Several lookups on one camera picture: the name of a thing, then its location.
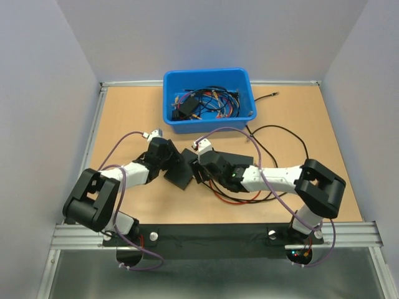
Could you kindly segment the black network switch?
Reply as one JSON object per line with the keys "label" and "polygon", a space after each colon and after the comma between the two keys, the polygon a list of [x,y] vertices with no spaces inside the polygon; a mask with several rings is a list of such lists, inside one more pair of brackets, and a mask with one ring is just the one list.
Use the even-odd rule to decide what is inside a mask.
{"label": "black network switch", "polygon": [[193,179],[193,172],[190,166],[190,162],[196,158],[196,154],[189,149],[184,149],[181,152],[181,161],[179,164],[169,169],[165,174],[164,178],[172,183],[174,186],[185,190],[191,180]]}
{"label": "black network switch", "polygon": [[254,158],[240,154],[216,152],[214,154],[214,162],[220,170],[227,171],[235,168],[236,166],[253,165]]}

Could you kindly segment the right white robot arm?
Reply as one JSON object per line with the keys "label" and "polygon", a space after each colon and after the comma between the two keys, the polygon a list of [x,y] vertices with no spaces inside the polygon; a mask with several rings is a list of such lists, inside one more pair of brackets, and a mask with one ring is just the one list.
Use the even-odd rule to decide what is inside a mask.
{"label": "right white robot arm", "polygon": [[231,192],[269,191],[293,217],[287,236],[301,243],[320,229],[324,219],[335,219],[346,182],[314,159],[290,168],[259,168],[231,164],[219,152],[208,151],[190,162],[197,182],[217,181]]}

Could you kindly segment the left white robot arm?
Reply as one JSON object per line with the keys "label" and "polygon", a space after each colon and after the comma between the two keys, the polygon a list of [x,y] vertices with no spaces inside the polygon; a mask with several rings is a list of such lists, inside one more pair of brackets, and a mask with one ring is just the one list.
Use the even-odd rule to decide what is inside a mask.
{"label": "left white robot arm", "polygon": [[133,245],[140,237],[139,221],[117,214],[115,203],[124,189],[152,182],[162,171],[174,171],[185,163],[184,156],[171,140],[156,137],[137,159],[106,170],[85,169],[68,196],[62,214],[94,232],[110,232],[124,245]]}

